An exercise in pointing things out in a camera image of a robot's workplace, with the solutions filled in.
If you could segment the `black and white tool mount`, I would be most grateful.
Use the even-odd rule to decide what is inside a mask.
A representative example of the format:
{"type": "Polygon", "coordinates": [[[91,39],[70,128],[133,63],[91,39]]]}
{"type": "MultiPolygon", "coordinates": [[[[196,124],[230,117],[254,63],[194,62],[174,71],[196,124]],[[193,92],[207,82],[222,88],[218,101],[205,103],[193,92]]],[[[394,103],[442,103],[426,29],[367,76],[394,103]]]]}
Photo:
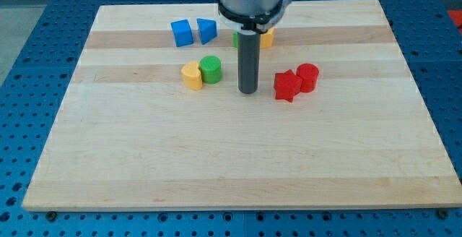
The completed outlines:
{"type": "Polygon", "coordinates": [[[292,3],[292,0],[281,0],[272,10],[259,15],[241,15],[231,12],[222,2],[218,3],[219,14],[226,23],[239,33],[246,35],[264,34],[275,26],[283,17],[285,9],[292,3]]]}

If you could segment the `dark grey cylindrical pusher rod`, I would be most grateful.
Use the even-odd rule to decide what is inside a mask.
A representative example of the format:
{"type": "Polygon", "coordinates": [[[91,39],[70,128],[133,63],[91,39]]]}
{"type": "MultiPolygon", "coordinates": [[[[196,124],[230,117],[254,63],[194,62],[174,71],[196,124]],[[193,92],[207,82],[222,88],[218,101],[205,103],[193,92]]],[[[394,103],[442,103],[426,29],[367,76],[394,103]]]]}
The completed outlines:
{"type": "Polygon", "coordinates": [[[259,34],[237,35],[238,89],[245,94],[258,89],[260,42],[259,34]]]}

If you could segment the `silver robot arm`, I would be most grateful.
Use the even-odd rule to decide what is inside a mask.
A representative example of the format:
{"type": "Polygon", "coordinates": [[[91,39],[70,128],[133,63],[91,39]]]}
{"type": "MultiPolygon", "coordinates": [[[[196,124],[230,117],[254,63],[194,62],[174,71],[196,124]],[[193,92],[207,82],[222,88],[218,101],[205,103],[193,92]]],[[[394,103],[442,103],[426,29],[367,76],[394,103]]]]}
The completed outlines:
{"type": "Polygon", "coordinates": [[[292,0],[217,0],[220,16],[237,31],[237,87],[258,89],[261,36],[283,17],[292,0]]]}

